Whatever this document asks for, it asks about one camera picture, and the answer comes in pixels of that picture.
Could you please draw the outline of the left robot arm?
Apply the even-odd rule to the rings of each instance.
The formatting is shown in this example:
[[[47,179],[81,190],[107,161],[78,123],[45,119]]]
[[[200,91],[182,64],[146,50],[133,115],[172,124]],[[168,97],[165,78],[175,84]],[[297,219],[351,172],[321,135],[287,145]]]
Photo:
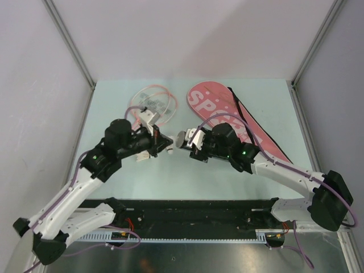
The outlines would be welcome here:
[[[114,197],[80,216],[71,217],[91,193],[121,169],[122,159],[143,151],[156,157],[172,144],[173,140],[163,135],[156,125],[142,125],[134,131],[128,120],[114,120],[100,142],[81,154],[72,179],[63,189],[31,218],[18,218],[13,228],[21,237],[32,231],[32,252],[39,263],[55,262],[83,235],[104,226],[117,228],[125,223],[126,207]]]

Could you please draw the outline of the black shuttlecock tube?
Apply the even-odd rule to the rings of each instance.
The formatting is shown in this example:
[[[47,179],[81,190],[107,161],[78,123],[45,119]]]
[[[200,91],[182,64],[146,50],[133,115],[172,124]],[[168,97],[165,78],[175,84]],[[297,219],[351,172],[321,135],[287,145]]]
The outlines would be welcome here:
[[[189,132],[190,132],[190,129],[188,129],[187,131],[180,131],[177,134],[177,137],[175,140],[175,146],[177,148],[183,149],[183,150],[188,150],[188,151],[192,150],[191,146],[188,146],[188,142],[190,140]]]

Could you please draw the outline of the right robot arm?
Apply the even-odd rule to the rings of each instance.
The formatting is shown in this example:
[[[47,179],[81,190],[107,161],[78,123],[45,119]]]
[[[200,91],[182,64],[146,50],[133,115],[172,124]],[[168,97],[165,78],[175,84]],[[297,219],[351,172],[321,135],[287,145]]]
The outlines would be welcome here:
[[[211,130],[201,128],[180,132],[177,142],[191,152],[193,159],[202,162],[209,158],[225,160],[238,172],[266,177],[301,194],[301,199],[278,199],[271,209],[263,212],[262,221],[268,228],[276,228],[282,221],[310,217],[322,228],[337,231],[353,203],[353,197],[338,172],[310,171],[276,158],[259,146],[241,141],[228,123]]]

